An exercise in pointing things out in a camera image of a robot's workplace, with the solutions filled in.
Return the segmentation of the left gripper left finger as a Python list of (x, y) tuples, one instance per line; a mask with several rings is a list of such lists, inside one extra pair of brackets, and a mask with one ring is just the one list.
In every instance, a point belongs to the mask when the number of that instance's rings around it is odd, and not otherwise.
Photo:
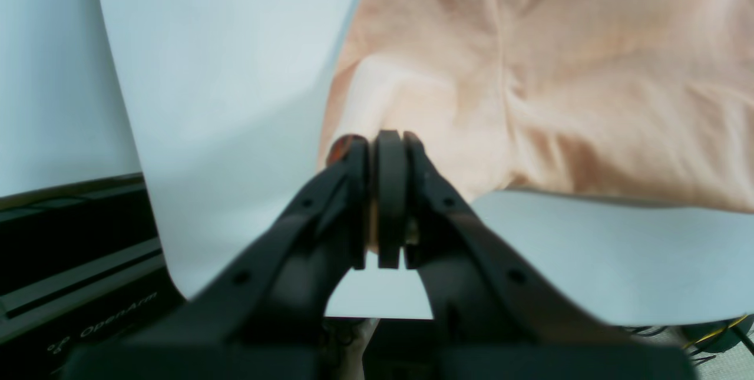
[(318, 379), (324, 310), (365, 267), (369, 141), (347, 135), (264, 235), (143, 331), (73, 352), (65, 379)]

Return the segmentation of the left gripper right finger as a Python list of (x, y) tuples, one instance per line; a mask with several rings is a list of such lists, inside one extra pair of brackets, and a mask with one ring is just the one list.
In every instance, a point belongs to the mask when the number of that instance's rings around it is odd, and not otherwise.
[(678, 348), (636, 342), (558, 291), (474, 213), (412, 133), (375, 141), (379, 266), (420, 275), (439, 379), (695, 379)]

